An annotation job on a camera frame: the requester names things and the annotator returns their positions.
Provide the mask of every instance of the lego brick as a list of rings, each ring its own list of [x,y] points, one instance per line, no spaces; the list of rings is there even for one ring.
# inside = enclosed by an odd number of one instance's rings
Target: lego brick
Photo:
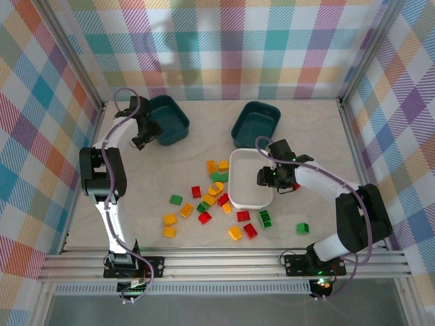
[[[216,172],[215,161],[207,161],[207,170],[209,171],[209,175]]]
[[[216,202],[216,198],[214,198],[210,194],[205,194],[203,196],[203,202],[206,202],[209,206],[213,206],[215,204],[215,202]]]
[[[195,208],[191,204],[187,203],[186,205],[184,205],[182,210],[180,210],[179,214],[185,219],[187,219],[189,215],[192,214],[194,209]]]
[[[224,209],[225,213],[231,213],[231,206],[229,203],[223,204],[222,208]]]
[[[230,228],[228,233],[234,241],[240,240],[242,237],[242,231],[240,231],[237,225],[234,225],[232,228]]]
[[[224,184],[220,181],[215,182],[209,187],[209,194],[212,196],[219,196],[224,191]]]
[[[310,227],[306,223],[298,223],[296,224],[296,233],[297,234],[308,234],[310,233]]]
[[[201,188],[199,187],[199,185],[195,185],[194,187],[192,187],[192,197],[201,198],[201,196]]]
[[[204,212],[199,215],[198,219],[202,224],[206,224],[211,220],[211,215],[208,212]]]
[[[217,173],[217,172],[211,173],[211,174],[210,174],[210,177],[211,177],[211,180],[212,180],[213,182],[221,181],[221,180],[220,180],[220,174]]]
[[[183,197],[178,195],[172,195],[171,199],[169,200],[171,204],[178,205],[178,206],[181,205],[182,201],[183,201]]]
[[[260,223],[264,229],[272,226],[271,217],[269,216],[268,211],[258,212],[258,217],[260,218]]]
[[[163,230],[163,235],[167,236],[168,238],[174,238],[177,234],[177,230],[174,228],[171,228],[170,226],[165,226]]]
[[[175,216],[174,213],[171,213],[171,214],[165,215],[163,217],[163,221],[164,221],[164,224],[166,226],[171,226],[171,225],[177,223],[177,217]]]
[[[228,182],[228,179],[229,179],[229,173],[228,172],[220,174],[220,182]]]
[[[209,208],[210,208],[210,206],[206,202],[201,202],[196,209],[197,209],[198,212],[204,213]]]
[[[251,217],[249,216],[248,211],[237,212],[237,221],[238,222],[246,222],[246,221],[250,221],[250,220],[251,220]]]
[[[217,204],[222,207],[229,200],[230,200],[230,198],[228,197],[228,194],[225,193],[225,194],[223,194],[222,196],[219,197],[219,199],[217,200]]]
[[[243,229],[245,230],[246,235],[249,239],[255,238],[258,234],[255,227],[251,223],[245,225]]]
[[[220,172],[226,172],[230,169],[230,165],[228,163],[227,160],[225,161],[220,161],[219,163],[217,163],[217,170]]]

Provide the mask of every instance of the red lego brick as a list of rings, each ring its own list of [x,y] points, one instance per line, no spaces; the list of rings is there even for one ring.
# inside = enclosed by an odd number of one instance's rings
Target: red lego brick
[[[192,187],[192,196],[193,198],[201,198],[203,195],[201,195],[201,188],[199,185],[195,185]]]
[[[250,221],[250,220],[251,220],[251,217],[249,216],[248,211],[237,212],[237,221],[238,222],[245,222],[245,221]]]
[[[208,221],[211,220],[211,215],[209,214],[209,212],[204,212],[199,215],[198,219],[202,224],[206,224]]]
[[[245,230],[246,235],[249,239],[255,238],[258,234],[256,229],[253,227],[251,223],[245,225],[243,229]]]
[[[223,194],[222,196],[219,197],[219,199],[217,200],[217,204],[222,207],[229,200],[230,200],[230,198],[228,197],[228,194],[225,193],[225,194]]]

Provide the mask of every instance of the plaid fabric backdrop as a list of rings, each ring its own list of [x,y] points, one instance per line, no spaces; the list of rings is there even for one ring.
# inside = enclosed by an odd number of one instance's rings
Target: plaid fabric backdrop
[[[347,110],[435,316],[435,0],[407,1]]]
[[[31,0],[0,1],[0,325],[24,325],[97,110]]]
[[[388,2],[50,0],[103,97],[179,100],[335,98]]]

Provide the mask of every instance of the dark teal plastic bin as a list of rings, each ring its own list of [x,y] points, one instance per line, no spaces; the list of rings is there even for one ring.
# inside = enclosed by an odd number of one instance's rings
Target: dark teal plastic bin
[[[277,107],[258,101],[249,102],[232,127],[234,145],[238,148],[255,148],[259,136],[272,138],[280,118],[281,112]],[[268,145],[265,140],[258,144],[263,149]]]
[[[157,137],[161,145],[172,145],[188,135],[190,121],[172,97],[157,96],[150,99],[148,104],[151,119],[157,121],[163,129],[163,133]]]

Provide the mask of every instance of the white plastic container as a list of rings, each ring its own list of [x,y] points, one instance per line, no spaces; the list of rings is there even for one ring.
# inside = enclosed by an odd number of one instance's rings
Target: white plastic container
[[[273,189],[257,185],[258,171],[272,164],[257,149],[240,148],[231,153],[228,197],[236,209],[262,209],[272,202]]]

